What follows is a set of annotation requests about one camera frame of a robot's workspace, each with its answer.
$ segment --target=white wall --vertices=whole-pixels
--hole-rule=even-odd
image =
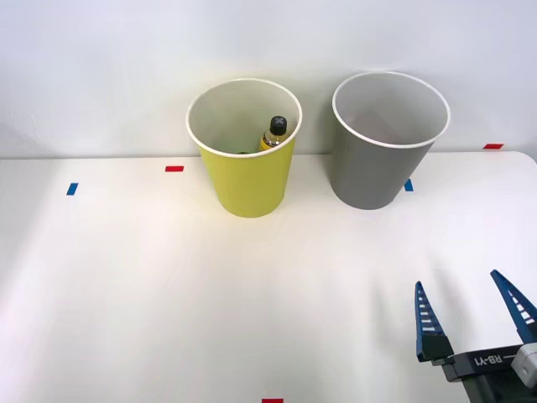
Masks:
[[[0,156],[195,154],[191,98],[236,76],[293,91],[297,152],[324,152],[336,85],[391,69],[451,104],[436,149],[537,157],[535,0],[2,2]]]

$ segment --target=paper cup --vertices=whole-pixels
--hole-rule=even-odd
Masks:
[[[332,108],[339,125],[331,186],[346,204],[366,210],[384,207],[397,196],[451,116],[435,88],[396,72],[345,80]]]
[[[287,119],[291,135],[281,145],[258,152],[270,119],[277,115]],[[210,88],[186,114],[186,127],[200,148],[220,203],[239,217],[261,217],[282,202],[301,123],[302,108],[292,92],[253,78]]]

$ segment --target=gray cup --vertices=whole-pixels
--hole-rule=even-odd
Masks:
[[[348,78],[336,89],[332,108],[338,120],[332,189],[365,210],[397,196],[450,122],[450,108],[435,88],[391,71]]]

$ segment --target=yellow bottle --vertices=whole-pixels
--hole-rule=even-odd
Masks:
[[[287,120],[283,116],[274,116],[270,119],[270,128],[268,128],[261,138],[259,151],[272,149],[273,147],[282,144],[288,138]]]

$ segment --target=cup rim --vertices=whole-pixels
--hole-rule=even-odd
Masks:
[[[217,149],[213,149],[213,148],[209,147],[208,145],[203,144],[194,135],[194,133],[192,132],[192,128],[190,127],[190,114],[192,112],[192,108],[194,107],[194,105],[198,102],[198,100],[201,97],[203,97],[209,91],[212,91],[215,88],[218,88],[219,86],[224,86],[226,84],[229,84],[230,82],[235,82],[235,81],[257,81],[257,82],[262,82],[264,84],[269,84],[271,86],[276,86],[278,89],[283,90],[284,92],[286,92],[287,95],[289,95],[293,99],[293,101],[295,101],[295,104],[296,104],[296,106],[297,106],[297,108],[299,110],[299,121],[296,124],[296,128],[293,131],[293,133],[282,144],[278,144],[276,147],[274,147],[272,149],[267,149],[267,150],[264,150],[264,151],[258,151],[257,153],[231,154],[231,153],[224,153],[223,151],[218,151]],[[284,86],[281,86],[280,84],[276,83],[276,82],[273,82],[273,81],[270,81],[270,80],[264,80],[263,78],[242,77],[242,78],[235,78],[233,80],[226,80],[226,81],[219,82],[218,84],[216,84],[214,86],[210,86],[209,88],[205,89],[202,93],[200,93],[197,97],[195,97],[194,100],[188,106],[188,109],[186,111],[186,129],[188,131],[188,134],[190,135],[190,138],[193,139],[194,142],[198,146],[202,147],[206,151],[209,151],[212,154],[217,154],[217,155],[220,155],[222,157],[227,157],[227,158],[248,159],[248,158],[257,158],[257,157],[260,157],[260,156],[263,156],[263,155],[268,155],[268,154],[271,154],[271,153],[275,153],[276,151],[278,151],[279,149],[282,149],[285,145],[287,145],[291,141],[293,141],[293,139],[295,139],[295,136],[298,133],[301,125],[302,125],[302,106],[300,105],[300,102],[299,102],[298,98],[294,95],[294,93],[291,92],[290,90],[288,90],[287,88],[285,88]]]
[[[391,144],[391,143],[384,143],[382,141],[377,141],[377,140],[374,140],[374,139],[370,139],[368,136],[365,136],[363,134],[360,134],[359,132],[357,132],[356,130],[354,130],[353,128],[351,128],[347,123],[345,123],[345,121],[342,119],[342,117],[340,116],[339,112],[337,111],[337,108],[336,108],[336,98],[337,98],[337,94],[339,93],[339,91],[349,82],[349,81],[352,81],[352,80],[355,80],[356,78],[358,77],[362,77],[362,76],[372,76],[372,75],[379,75],[379,76],[384,76],[384,75],[393,75],[393,76],[402,76],[402,77],[405,77],[405,78],[409,78],[410,80],[413,80],[413,81],[416,81],[418,82],[419,84],[422,84],[424,86],[426,86],[427,88],[429,88],[430,90],[432,90],[439,98],[440,100],[442,101],[442,103],[444,104],[444,107],[446,108],[446,112],[447,112],[447,117],[446,117],[446,124],[444,124],[444,128],[433,138],[431,139],[428,139],[426,141],[423,141],[421,143],[415,143],[415,144]],[[385,148],[389,148],[389,149],[417,149],[419,147],[423,147],[425,145],[429,145],[429,144],[432,144],[434,143],[442,134],[444,134],[444,132],[447,130],[447,128],[449,127],[450,125],[450,122],[451,122],[451,110],[450,110],[450,106],[449,104],[447,103],[446,99],[444,98],[444,96],[442,96],[442,94],[440,94],[440,92],[434,88],[431,84],[429,84],[428,82],[425,82],[417,77],[414,77],[414,76],[411,76],[410,74],[405,74],[405,73],[400,73],[398,71],[366,71],[366,72],[363,72],[363,73],[358,73],[354,76],[350,76],[349,78],[347,78],[345,81],[343,81],[339,86],[337,86],[337,89],[336,91],[334,92],[334,95],[332,96],[332,110],[334,111],[334,114],[336,115],[336,118],[337,120],[339,121],[339,123],[341,123],[341,125],[346,129],[348,130],[350,133],[354,134],[355,136],[359,137],[360,139],[364,140],[364,141],[367,141],[368,143],[371,143],[371,144],[375,144],[375,145],[379,145],[381,147],[385,147]]]

